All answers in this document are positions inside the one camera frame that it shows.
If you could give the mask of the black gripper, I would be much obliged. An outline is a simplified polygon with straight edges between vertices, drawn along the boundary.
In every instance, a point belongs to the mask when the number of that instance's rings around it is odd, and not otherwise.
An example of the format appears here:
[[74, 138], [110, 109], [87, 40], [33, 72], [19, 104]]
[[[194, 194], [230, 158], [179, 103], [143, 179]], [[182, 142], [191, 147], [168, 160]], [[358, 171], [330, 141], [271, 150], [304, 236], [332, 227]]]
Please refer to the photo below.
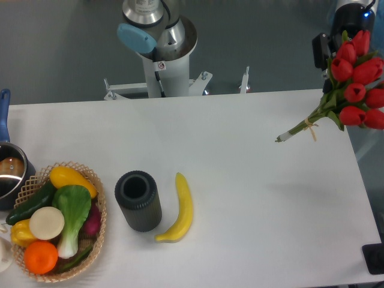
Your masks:
[[328, 93], [332, 89], [331, 77], [329, 73], [331, 69], [328, 67], [328, 61], [332, 60], [338, 48], [340, 47], [340, 38], [336, 35], [328, 35], [320, 33], [312, 39], [312, 50], [314, 65], [321, 69], [324, 79], [323, 93]]

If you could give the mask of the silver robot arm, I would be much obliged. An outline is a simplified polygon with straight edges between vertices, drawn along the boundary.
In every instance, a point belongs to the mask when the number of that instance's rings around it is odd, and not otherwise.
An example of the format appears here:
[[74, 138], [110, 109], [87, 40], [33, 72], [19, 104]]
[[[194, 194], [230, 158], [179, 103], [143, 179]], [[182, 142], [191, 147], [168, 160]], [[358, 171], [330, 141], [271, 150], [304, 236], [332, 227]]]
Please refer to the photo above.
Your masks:
[[325, 81], [322, 92], [332, 88], [328, 61], [336, 56], [342, 43], [357, 36], [359, 31], [372, 32], [378, 11], [378, 1], [337, 1], [330, 34], [321, 33], [313, 38], [314, 65], [321, 69]]

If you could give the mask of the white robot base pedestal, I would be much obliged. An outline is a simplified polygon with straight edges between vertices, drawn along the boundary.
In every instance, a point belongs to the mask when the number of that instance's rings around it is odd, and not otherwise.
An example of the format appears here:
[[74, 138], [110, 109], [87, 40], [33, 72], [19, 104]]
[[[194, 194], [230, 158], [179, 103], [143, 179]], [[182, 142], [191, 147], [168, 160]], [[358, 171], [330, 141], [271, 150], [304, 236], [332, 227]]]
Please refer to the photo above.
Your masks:
[[121, 100], [126, 94], [147, 93], [149, 98], [205, 95], [212, 74], [203, 71], [190, 78], [190, 55], [197, 31], [179, 12], [179, 1], [124, 1], [124, 23], [118, 25], [120, 42], [141, 59], [144, 83], [105, 83], [105, 100]]

